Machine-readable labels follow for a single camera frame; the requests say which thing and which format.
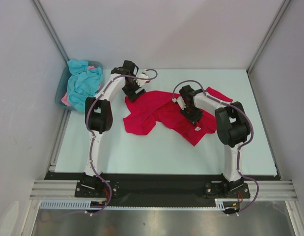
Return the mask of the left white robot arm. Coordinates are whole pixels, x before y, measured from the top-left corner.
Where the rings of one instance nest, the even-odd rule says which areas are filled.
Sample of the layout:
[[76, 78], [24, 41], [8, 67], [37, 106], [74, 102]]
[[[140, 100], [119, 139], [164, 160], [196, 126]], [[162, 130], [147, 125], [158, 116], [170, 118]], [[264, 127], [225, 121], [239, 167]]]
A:
[[85, 101], [85, 124], [90, 132], [90, 150], [84, 172], [88, 176], [100, 174], [102, 170], [97, 166], [102, 139], [112, 127], [113, 117], [111, 103], [115, 96], [123, 91], [131, 101], [136, 101], [145, 93], [142, 86], [148, 83], [150, 77], [144, 71], [138, 73], [138, 66], [125, 60], [121, 67], [111, 71], [108, 82], [93, 97]]

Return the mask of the red t shirt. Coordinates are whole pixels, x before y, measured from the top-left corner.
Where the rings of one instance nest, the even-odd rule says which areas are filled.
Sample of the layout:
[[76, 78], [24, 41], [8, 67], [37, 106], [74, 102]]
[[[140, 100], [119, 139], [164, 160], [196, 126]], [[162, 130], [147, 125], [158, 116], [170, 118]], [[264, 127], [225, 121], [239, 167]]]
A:
[[130, 111], [123, 119], [126, 132], [148, 135], [156, 123], [160, 122], [180, 134], [193, 146], [196, 146], [204, 135], [216, 132], [216, 119], [205, 110], [202, 110], [203, 116], [200, 121], [192, 125], [181, 114], [179, 105], [173, 103], [172, 98], [178, 97], [177, 93], [157, 90], [144, 93], [134, 102], [126, 97], [125, 103]]

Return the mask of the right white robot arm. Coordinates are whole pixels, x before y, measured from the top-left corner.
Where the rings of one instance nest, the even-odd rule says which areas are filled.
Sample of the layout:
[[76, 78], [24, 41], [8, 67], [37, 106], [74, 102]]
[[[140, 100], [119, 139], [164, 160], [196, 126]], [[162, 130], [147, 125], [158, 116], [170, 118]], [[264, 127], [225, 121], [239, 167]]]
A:
[[251, 142], [248, 135], [253, 135], [251, 121], [245, 114], [240, 102], [227, 102], [207, 91], [194, 90], [191, 86], [183, 86], [176, 99], [181, 113], [193, 125], [198, 124], [206, 111], [213, 115], [217, 125], [217, 135], [224, 145], [223, 177], [226, 182], [221, 185], [221, 192], [226, 197], [233, 197], [239, 191], [236, 181], [241, 176], [241, 149]]

